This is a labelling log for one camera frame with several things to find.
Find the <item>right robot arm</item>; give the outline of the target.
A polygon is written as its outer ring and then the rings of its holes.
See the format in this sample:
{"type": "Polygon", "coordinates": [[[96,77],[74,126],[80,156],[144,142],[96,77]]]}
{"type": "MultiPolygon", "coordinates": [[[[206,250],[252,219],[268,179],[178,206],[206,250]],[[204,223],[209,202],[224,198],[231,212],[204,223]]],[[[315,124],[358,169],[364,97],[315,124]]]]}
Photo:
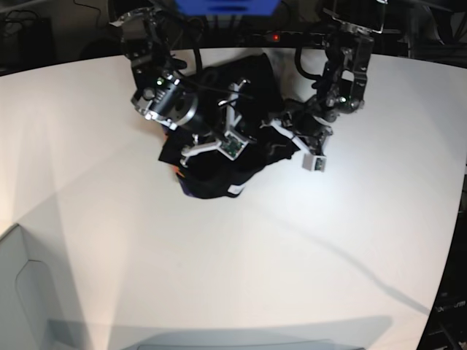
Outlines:
{"type": "Polygon", "coordinates": [[[200,49],[193,47],[195,74],[183,74],[185,61],[170,52],[163,23],[169,20],[183,32],[188,24],[158,5],[123,13],[112,25],[122,30],[121,44],[131,62],[136,92],[131,102],[147,120],[165,128],[186,130],[192,139],[182,148],[180,164],[205,152],[217,151],[236,160],[250,140],[236,130],[242,119],[236,110],[250,81],[242,77],[227,87],[215,87],[217,69],[204,70],[200,49]]]}

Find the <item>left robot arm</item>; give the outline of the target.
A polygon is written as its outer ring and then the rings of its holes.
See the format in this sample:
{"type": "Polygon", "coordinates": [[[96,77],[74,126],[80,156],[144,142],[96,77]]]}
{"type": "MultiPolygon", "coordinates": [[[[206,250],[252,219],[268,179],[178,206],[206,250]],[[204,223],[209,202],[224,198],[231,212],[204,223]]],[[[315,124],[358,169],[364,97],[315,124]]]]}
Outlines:
{"type": "Polygon", "coordinates": [[[272,114],[264,126],[274,128],[303,152],[302,166],[308,171],[324,171],[324,148],[337,117],[364,105],[373,35],[383,31],[386,6],[386,1],[321,1],[328,29],[323,40],[327,61],[321,75],[303,69],[304,46],[296,48],[296,70],[313,81],[315,94],[304,102],[286,99],[284,110],[272,114]]]}

